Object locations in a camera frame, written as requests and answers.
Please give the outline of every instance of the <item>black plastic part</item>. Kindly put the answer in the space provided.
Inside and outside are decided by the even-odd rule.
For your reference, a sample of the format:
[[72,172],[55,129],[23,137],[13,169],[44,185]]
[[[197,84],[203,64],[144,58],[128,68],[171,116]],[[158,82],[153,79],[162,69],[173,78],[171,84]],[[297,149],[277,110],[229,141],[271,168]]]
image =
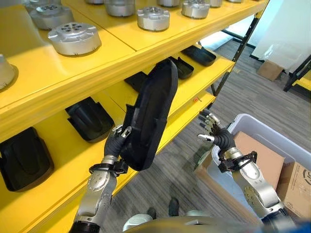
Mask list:
[[230,148],[236,147],[233,135],[225,128],[219,129],[219,132],[214,138],[214,144],[219,146],[221,151],[227,151]]
[[264,226],[270,230],[266,232],[277,232],[279,230],[279,227],[278,227],[279,221],[282,219],[285,220],[286,217],[289,217],[289,215],[285,208],[279,209],[278,211],[264,217],[262,219],[262,222]]
[[111,171],[114,172],[117,176],[120,174],[127,173],[128,165],[126,162],[121,159],[120,161],[115,162],[113,165],[111,164],[94,164],[91,166],[88,171],[92,174],[94,171]]
[[69,233],[99,233],[100,226],[90,222],[74,222]]
[[127,105],[123,130],[131,126],[132,131],[120,156],[132,169],[141,171],[152,164],[177,85],[177,67],[171,60],[165,59],[149,73],[135,105]]
[[35,128],[0,143],[0,171],[10,191],[25,191],[49,177],[54,164]]
[[88,97],[66,108],[70,116],[68,121],[87,142],[99,142],[105,139],[113,127],[113,119],[101,106]]
[[131,87],[136,90],[137,92],[140,92],[140,89],[143,85],[143,83],[146,81],[147,79],[147,75],[144,72],[138,72],[134,75],[132,75],[131,77],[128,77],[127,79],[125,79],[124,81],[131,85]]
[[181,52],[206,67],[211,66],[216,59],[216,55],[207,51],[204,47],[199,49],[198,47],[191,45]]
[[193,66],[182,60],[180,57],[178,57],[178,59],[169,57],[169,59],[176,65],[179,79],[187,79],[192,75],[194,70]]

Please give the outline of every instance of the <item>cylindrical metal part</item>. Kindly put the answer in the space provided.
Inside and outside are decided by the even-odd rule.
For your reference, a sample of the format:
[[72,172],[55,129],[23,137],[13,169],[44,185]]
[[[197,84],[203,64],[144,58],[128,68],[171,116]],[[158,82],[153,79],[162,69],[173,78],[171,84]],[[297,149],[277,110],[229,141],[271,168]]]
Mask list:
[[209,0],[210,7],[221,7],[223,0]]
[[49,32],[55,50],[63,55],[79,55],[94,51],[102,43],[95,26],[71,22]]
[[205,0],[184,0],[181,14],[191,18],[206,18],[209,4]]
[[104,0],[86,0],[88,4],[103,4]]
[[135,0],[105,0],[104,3],[111,16],[126,17],[135,14]]
[[25,6],[28,13],[35,10],[38,6],[48,5],[48,4],[62,4],[62,0],[24,0],[23,5]]
[[236,2],[236,3],[242,3],[244,2],[244,0],[227,0],[229,2]]
[[157,3],[160,6],[165,6],[165,7],[175,7],[179,6],[180,0],[157,0]]
[[15,77],[13,67],[6,61],[5,57],[0,54],[0,90],[8,86]]
[[148,31],[163,31],[170,26],[170,12],[160,7],[147,6],[137,10],[137,24]]
[[35,25],[44,30],[51,30],[61,24],[74,21],[70,8],[57,4],[38,6],[29,15]]

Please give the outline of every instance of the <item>black plastic tray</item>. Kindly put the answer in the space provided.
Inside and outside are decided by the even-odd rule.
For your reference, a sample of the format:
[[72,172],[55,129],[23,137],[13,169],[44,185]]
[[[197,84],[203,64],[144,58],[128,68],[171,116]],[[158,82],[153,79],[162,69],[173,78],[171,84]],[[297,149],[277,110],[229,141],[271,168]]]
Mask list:
[[216,59],[216,55],[207,51],[204,47],[199,49],[198,47],[191,45],[181,52],[206,67],[211,66]]
[[99,142],[105,139],[114,126],[113,119],[101,106],[88,97],[65,109],[68,121],[87,142]]
[[0,143],[0,152],[0,171],[9,191],[31,189],[53,172],[50,153],[33,127]]
[[136,90],[137,92],[140,91],[143,83],[146,81],[148,75],[146,75],[144,72],[138,72],[134,75],[132,75],[131,77],[128,77],[127,79],[125,79],[124,81],[131,85],[131,87]]
[[123,129],[132,126],[120,156],[134,170],[150,167],[177,91],[176,65],[165,59],[149,73],[134,106],[127,105]]
[[178,59],[169,57],[169,59],[171,59],[176,65],[179,79],[187,79],[192,75],[194,70],[193,66],[182,60],[180,57],[178,57]]

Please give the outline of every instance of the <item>silver metal part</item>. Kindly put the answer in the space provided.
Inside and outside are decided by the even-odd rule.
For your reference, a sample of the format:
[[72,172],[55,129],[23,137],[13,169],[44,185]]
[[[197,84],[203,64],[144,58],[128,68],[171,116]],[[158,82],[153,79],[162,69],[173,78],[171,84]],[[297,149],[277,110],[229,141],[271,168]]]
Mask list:
[[221,7],[223,0],[209,0],[209,4],[211,7]]
[[102,226],[116,185],[117,179],[111,172],[94,171],[88,180],[87,191],[74,221],[92,222]]
[[198,134],[197,137],[205,141],[211,142],[211,143],[213,143],[215,140],[214,136],[210,136],[206,134]]
[[[237,159],[243,154],[237,148],[231,148],[225,152],[226,158]],[[238,171],[232,172],[234,181],[244,192],[248,204],[252,207],[259,218],[277,212],[285,208],[278,198],[273,187],[266,182],[259,167],[250,162]]]
[[165,7],[175,7],[179,6],[180,0],[157,0],[157,3],[160,6],[165,6]]
[[114,165],[115,162],[118,160],[118,158],[116,156],[113,155],[105,155],[103,160],[102,160],[102,164],[111,164]]
[[38,6],[41,5],[48,5],[48,4],[62,4],[62,0],[24,0],[23,5],[25,6],[26,10],[31,12],[35,10]]
[[111,16],[126,17],[135,14],[135,0],[105,0],[104,3]]
[[63,23],[74,21],[70,8],[58,4],[38,6],[29,15],[35,25],[44,30],[51,30]]
[[205,0],[184,0],[181,14],[191,18],[206,18],[209,4]]
[[137,10],[137,24],[148,31],[163,31],[170,26],[170,12],[160,7],[148,6]]
[[15,75],[14,68],[6,61],[5,57],[0,54],[0,90],[8,86]]
[[88,4],[103,4],[104,0],[86,0]]
[[244,2],[244,0],[227,0],[229,2],[236,2],[236,3],[242,3]]
[[94,51],[102,43],[95,26],[71,22],[49,32],[55,50],[63,55],[79,55]]
[[143,223],[149,222],[149,221],[152,221],[152,217],[150,215],[146,215],[146,214],[134,215],[133,217],[128,219],[126,221],[126,223],[124,224],[123,232],[127,231],[130,228],[133,228],[135,226],[138,226],[140,224],[143,224]]

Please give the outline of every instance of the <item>shelving unit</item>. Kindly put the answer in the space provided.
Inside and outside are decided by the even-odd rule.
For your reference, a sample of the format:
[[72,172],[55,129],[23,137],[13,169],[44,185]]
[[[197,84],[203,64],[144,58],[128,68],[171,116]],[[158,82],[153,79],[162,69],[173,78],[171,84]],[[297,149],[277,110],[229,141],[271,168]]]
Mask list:
[[[115,124],[120,124],[125,100],[134,104],[138,95],[123,80],[142,70],[148,73],[155,63],[172,54],[180,56],[195,70],[189,79],[179,81],[159,152],[200,110],[214,102],[216,95],[205,89],[221,76],[228,77],[254,27],[233,61],[217,56],[212,66],[203,67],[180,51],[262,11],[267,1],[224,1],[221,8],[210,9],[203,20],[183,17],[180,9],[170,8],[171,25],[161,33],[139,29],[135,16],[110,17],[104,6],[87,5],[84,0],[63,3],[72,9],[76,21],[93,24],[99,30],[102,46],[94,53],[62,56],[50,44],[47,31],[38,30],[22,6],[0,9],[0,51],[19,71],[16,82],[0,92],[0,142],[34,126],[55,164],[54,173],[44,183],[26,192],[9,192],[0,179],[2,233],[68,232],[89,177],[88,168],[101,160],[105,140],[85,142],[67,121],[66,107],[91,96]],[[137,8],[147,4],[155,5],[156,0],[137,1]],[[256,14],[254,25],[259,18]],[[129,169],[119,176],[115,193],[136,174]]]
[[311,91],[311,70],[309,70],[301,79],[295,81],[293,86],[296,84]]
[[[231,70],[234,62],[217,55],[216,61],[209,67],[202,66],[181,52],[173,55],[174,58],[180,57],[185,62],[194,67],[190,78],[178,81],[177,93],[171,105],[169,116],[178,111],[185,103],[193,99],[202,90],[208,88],[217,81],[223,74]],[[154,66],[144,69],[148,74]],[[118,82],[107,88],[105,93],[109,95],[117,104],[126,111],[126,104],[134,105],[138,93],[126,82]]]

